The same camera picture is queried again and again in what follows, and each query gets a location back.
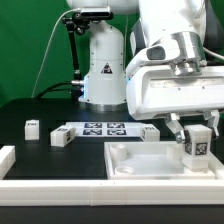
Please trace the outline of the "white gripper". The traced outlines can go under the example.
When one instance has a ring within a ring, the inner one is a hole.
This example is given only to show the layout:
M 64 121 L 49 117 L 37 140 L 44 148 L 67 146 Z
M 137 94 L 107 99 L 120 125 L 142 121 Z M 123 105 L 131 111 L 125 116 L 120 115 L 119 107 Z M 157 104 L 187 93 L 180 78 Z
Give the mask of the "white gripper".
M 185 141 L 180 115 L 204 112 L 207 126 L 218 138 L 220 113 L 224 109 L 224 66 L 206 66 L 201 75 L 175 76 L 166 60 L 149 60 L 141 50 L 126 68 L 126 97 L 135 120 L 165 117 L 178 144 Z

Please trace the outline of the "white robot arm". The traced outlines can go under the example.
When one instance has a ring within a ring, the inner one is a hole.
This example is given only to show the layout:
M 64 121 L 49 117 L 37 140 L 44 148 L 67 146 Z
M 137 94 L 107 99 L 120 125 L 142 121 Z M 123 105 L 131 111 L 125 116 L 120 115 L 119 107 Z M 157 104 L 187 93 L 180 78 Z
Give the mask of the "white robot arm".
M 163 118 L 179 142 L 195 135 L 181 116 L 203 115 L 217 137 L 224 66 L 213 66 L 224 31 L 211 0 L 66 0 L 75 32 L 91 31 L 85 104 L 127 101 L 136 120 Z

